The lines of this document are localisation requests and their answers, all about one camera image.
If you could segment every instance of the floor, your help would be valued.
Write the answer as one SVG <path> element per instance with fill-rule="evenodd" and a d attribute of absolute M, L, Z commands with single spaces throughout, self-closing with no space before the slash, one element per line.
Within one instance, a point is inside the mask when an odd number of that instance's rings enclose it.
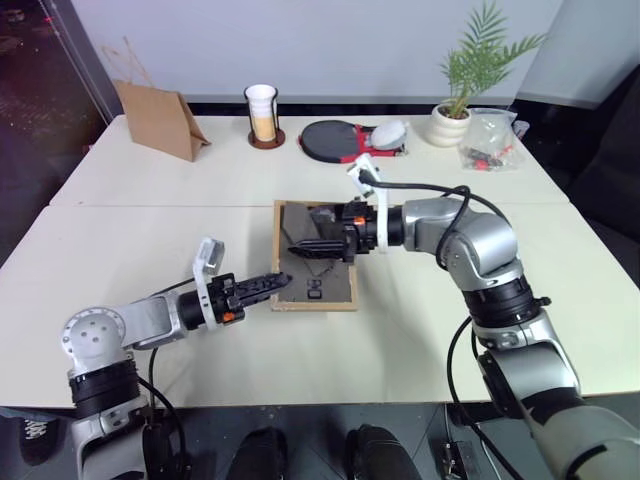
<path fill-rule="evenodd" d="M 593 398 L 590 403 L 612 409 L 640 427 L 638 393 Z M 409 452 L 424 480 L 440 479 L 443 476 L 432 449 L 437 449 L 447 439 L 444 415 L 445 407 L 433 404 L 224 407 L 181 411 L 188 450 L 194 458 L 193 480 L 224 479 L 244 436 L 266 426 L 280 428 L 287 436 L 290 479 L 343 479 L 344 438 L 349 430 L 363 423 L 390 430 Z M 500 477 L 496 476 L 481 444 L 468 428 L 449 422 L 449 430 L 451 440 L 472 444 L 478 472 L 470 477 L 471 480 L 510 478 L 501 467 L 498 467 Z M 525 478 L 552 478 L 522 422 L 493 420 L 485 422 L 482 430 Z M 0 417 L 0 480 L 75 478 L 70 440 L 66 435 L 53 458 L 43 465 L 29 467 L 20 458 L 18 421 Z"/>

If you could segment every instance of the white cup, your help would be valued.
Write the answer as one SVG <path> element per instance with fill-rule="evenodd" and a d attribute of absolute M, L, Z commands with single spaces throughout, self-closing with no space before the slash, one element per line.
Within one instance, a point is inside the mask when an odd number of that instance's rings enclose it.
<path fill-rule="evenodd" d="M 249 102 L 249 113 L 253 132 L 261 142 L 276 138 L 276 100 L 278 91 L 271 85 L 252 85 L 244 91 Z"/>

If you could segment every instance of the white table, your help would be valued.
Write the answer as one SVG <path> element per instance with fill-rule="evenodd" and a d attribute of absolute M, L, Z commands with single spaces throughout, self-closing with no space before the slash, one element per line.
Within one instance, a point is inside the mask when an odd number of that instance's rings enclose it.
<path fill-rule="evenodd" d="M 577 211 L 500 204 L 527 277 L 587 395 L 640 390 L 640 295 Z M 70 407 L 59 333 L 90 305 L 134 301 L 190 276 L 203 235 L 226 242 L 222 272 L 269 271 L 270 207 L 48 207 L 0 270 L 0 404 Z M 442 402 L 446 349 L 466 317 L 433 257 L 398 248 L 358 258 L 360 309 L 275 313 L 261 304 L 215 333 L 160 350 L 159 386 L 177 406 Z M 146 370 L 147 353 L 136 353 Z M 464 336 L 463 400 L 487 400 Z"/>
<path fill-rule="evenodd" d="M 511 172 L 463 170 L 455 148 L 436 148 L 422 140 L 427 116 L 409 117 L 282 117 L 287 134 L 281 147 L 257 150 L 247 143 L 246 117 L 197 117 L 212 145 L 194 163 L 133 143 L 124 116 L 116 118 L 82 160 L 52 205 L 58 206 L 269 206 L 276 199 L 348 201 L 356 190 L 344 165 L 307 157 L 297 143 L 305 126 L 317 120 L 342 118 L 379 125 L 389 118 L 410 124 L 408 156 L 376 158 L 383 178 L 397 182 L 469 185 L 493 202 L 566 203 L 567 197 L 518 141 L 523 164 Z M 404 202 L 429 195 L 394 191 Z"/>

